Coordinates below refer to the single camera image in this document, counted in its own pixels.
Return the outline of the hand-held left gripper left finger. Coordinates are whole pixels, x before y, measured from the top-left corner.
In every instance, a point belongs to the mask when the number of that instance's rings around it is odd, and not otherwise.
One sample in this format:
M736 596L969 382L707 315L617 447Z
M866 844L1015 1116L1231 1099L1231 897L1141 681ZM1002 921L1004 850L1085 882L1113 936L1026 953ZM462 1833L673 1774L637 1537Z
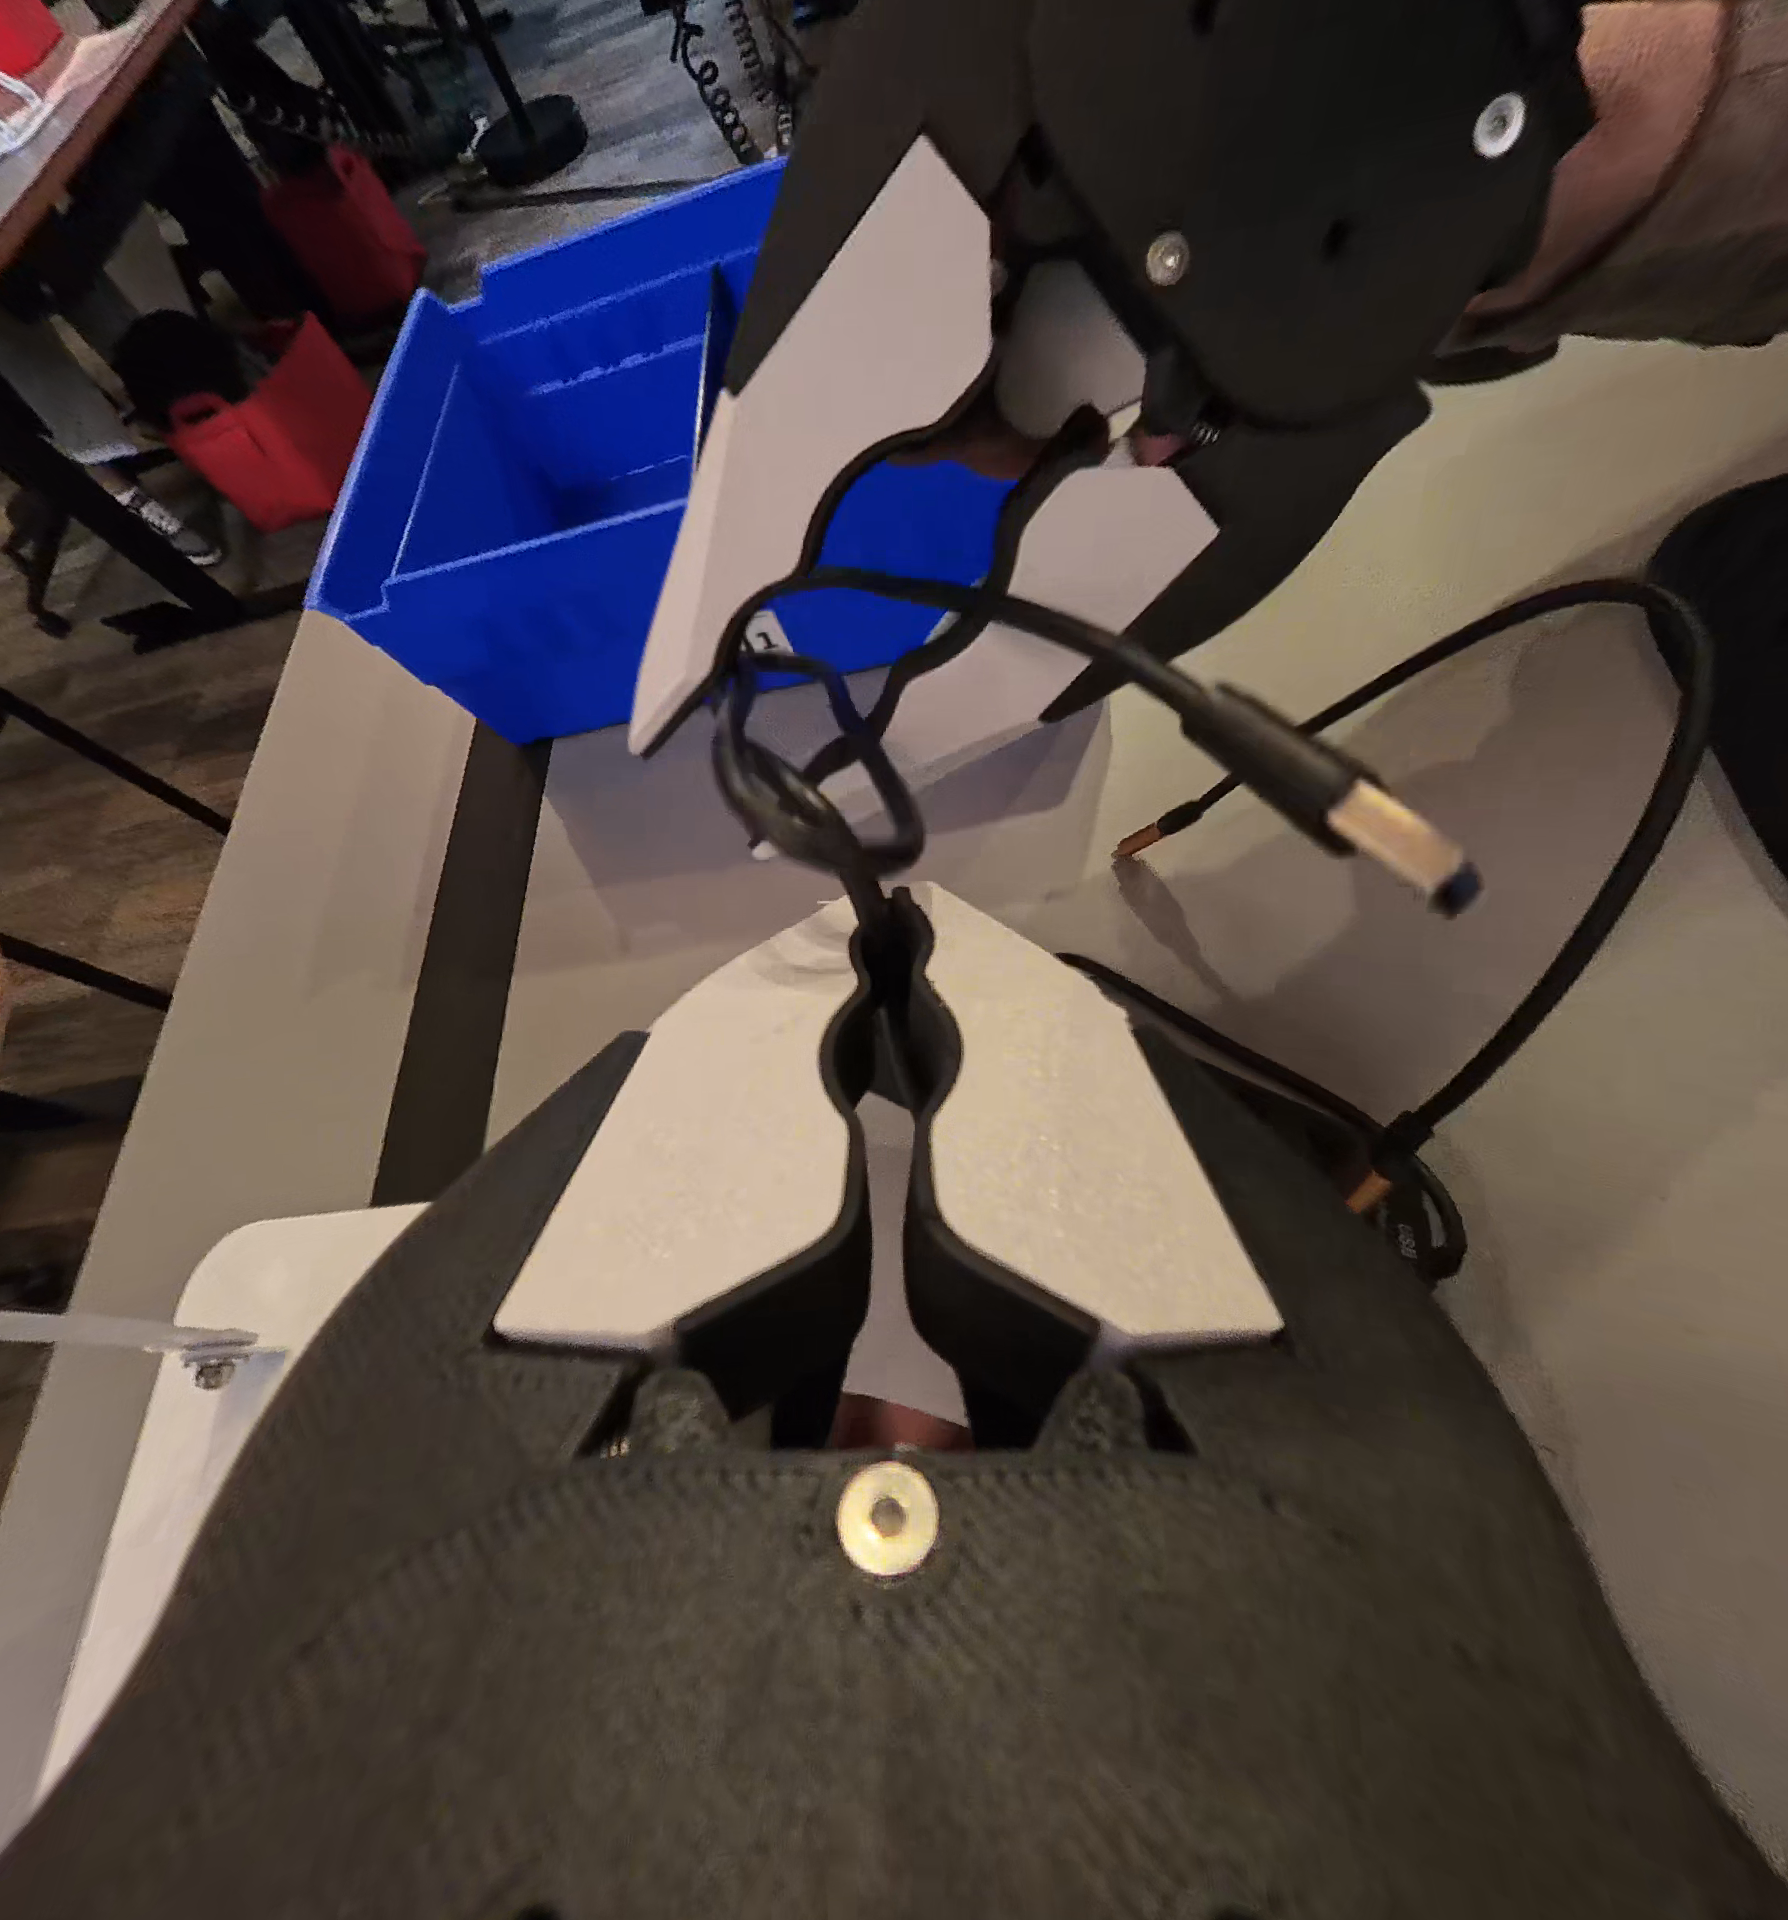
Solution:
M836 900L639 1035L494 1332L679 1367L781 1449L822 1449L874 1290L877 1018Z

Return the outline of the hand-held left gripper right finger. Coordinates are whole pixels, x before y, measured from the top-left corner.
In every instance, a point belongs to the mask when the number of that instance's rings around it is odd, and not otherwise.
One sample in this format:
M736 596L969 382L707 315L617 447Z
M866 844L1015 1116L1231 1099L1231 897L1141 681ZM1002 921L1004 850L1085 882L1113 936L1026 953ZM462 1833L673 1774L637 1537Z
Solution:
M1094 1367L1274 1342L1285 1313L1123 1009L931 882L902 892L902 936L902 1277L971 1424L1026 1444Z

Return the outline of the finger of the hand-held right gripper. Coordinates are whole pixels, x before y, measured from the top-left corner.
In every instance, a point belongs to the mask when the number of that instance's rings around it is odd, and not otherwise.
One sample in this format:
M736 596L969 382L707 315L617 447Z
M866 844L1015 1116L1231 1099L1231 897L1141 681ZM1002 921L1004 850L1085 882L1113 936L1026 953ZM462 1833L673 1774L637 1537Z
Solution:
M920 137L755 373L715 401L639 665L630 752L656 752L702 696L737 608L800 568L827 486L976 386L989 247L985 213Z
M1010 589L1100 630L1125 630L1216 538L1164 464L1113 454L1051 491L1026 525ZM910 788L1026 738L1082 661L1002 622L902 687L882 748Z

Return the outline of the black multi-port usb hub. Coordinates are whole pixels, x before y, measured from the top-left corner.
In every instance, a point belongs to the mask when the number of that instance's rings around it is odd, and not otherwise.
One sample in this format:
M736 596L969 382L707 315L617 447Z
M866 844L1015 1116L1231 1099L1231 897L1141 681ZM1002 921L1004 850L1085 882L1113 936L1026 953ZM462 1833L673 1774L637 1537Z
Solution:
M1431 1290L1461 1274L1467 1231L1450 1190L1419 1156L1398 1158L1385 1167L1377 1164L1372 1149L1383 1132L1378 1120L1341 1094L1219 1034L1113 966L1077 951L1059 951L1055 959L1115 1000L1131 1024L1149 1025L1189 1054L1255 1118L1338 1187L1352 1213L1383 1234Z

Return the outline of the black cable copper plug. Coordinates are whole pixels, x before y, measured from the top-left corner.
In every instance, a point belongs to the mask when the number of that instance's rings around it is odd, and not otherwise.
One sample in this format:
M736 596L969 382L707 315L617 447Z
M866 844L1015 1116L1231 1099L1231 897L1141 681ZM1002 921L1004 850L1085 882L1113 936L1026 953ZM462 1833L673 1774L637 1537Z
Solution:
M1202 1022L1184 1017L1178 1005L1154 997L1132 979L1094 959L1075 953L1065 956L1065 964L1072 971L1085 974L1100 992L1121 1000L1125 1009L1169 1028L1188 1044L1208 1049L1216 1069L1234 1069L1250 1075L1276 1099L1303 1105L1356 1141L1365 1163L1365 1173L1360 1176L1352 1200L1352 1207L1358 1213L1382 1205L1383 1193L1392 1187L1392 1171L1415 1159L1420 1147L1437 1132L1437 1128L1462 1105L1467 1105L1527 1049L1536 1034L1557 1010L1565 997L1573 994L1583 974L1603 953L1603 946L1613 931L1626 917L1626 909L1665 851L1666 839L1681 817L1686 798L1702 769L1702 756L1707 751L1717 696L1717 649L1702 627L1699 614L1681 596L1661 589L1655 582L1579 582L1542 589L1482 614L1477 622L1471 622L1462 628L1455 628L1450 637L1423 645L1400 663L1388 665L1369 683L1343 692L1326 709L1318 709L1301 726L1306 736L1316 738L1336 723L1343 723L1363 709L1372 709L1385 696L1400 691L1414 678L1450 663L1452 659L1476 645L1482 645L1485 640L1493 640L1495 637L1562 610L1584 610L1598 606L1641 614L1651 640L1673 678L1673 726L1670 732L1670 748L1658 766L1658 774L1650 788L1650 800L1636 817L1624 850L1570 931L1568 942L1557 950L1550 966L1536 979L1531 992L1488 1035L1477 1054L1462 1064L1435 1094L1426 1095L1426 1101L1414 1111L1405 1111L1398 1118L1383 1122L1372 1120L1333 1090L1321 1087L1291 1069L1255 1054L1234 1039L1216 1034Z

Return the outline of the person's right forearm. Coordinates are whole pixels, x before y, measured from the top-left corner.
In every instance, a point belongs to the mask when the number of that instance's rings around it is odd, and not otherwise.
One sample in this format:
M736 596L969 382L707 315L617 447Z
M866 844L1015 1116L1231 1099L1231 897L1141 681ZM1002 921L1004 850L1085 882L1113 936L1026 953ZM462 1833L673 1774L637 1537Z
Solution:
M1754 347L1788 332L1788 2L1727 6L1719 84L1658 197L1542 298L1476 298L1437 371L1523 367L1568 339Z

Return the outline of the person's right hand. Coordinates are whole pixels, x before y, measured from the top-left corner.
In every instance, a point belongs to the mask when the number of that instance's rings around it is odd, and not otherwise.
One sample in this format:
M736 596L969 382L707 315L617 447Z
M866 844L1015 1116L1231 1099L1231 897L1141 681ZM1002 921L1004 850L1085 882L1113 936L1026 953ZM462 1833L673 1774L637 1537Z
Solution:
M1583 11L1579 64L1595 124L1552 180L1542 235L1519 275L1485 298L1519 309L1605 253L1666 186L1711 93L1737 8L1618 2Z

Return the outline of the blue plastic bin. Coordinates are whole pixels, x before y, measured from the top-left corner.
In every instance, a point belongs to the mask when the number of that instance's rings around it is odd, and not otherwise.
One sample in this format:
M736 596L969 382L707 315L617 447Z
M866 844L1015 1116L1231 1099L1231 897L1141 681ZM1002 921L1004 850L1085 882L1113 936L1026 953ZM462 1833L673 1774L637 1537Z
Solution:
M421 293L309 604L511 742L629 723L786 165Z

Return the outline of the long grey-top desk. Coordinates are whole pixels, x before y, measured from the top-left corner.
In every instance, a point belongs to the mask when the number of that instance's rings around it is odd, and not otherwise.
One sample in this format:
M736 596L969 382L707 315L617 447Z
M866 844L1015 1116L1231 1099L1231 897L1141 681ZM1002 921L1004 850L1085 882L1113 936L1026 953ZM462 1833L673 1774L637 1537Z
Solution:
M157 112L168 135L181 131L207 103L212 88L198 52L175 54L193 13L193 2L140 6L110 29L108 54L82 57L67 40L26 79L43 108L5 120L26 131L26 144L0 150L0 275L33 248L43 221L74 193L98 150L145 93L167 100ZM267 618L254 598L236 596L123 510L98 478L38 430L0 419L0 475L43 495L160 589L160 598L134 610L130 627L141 650Z

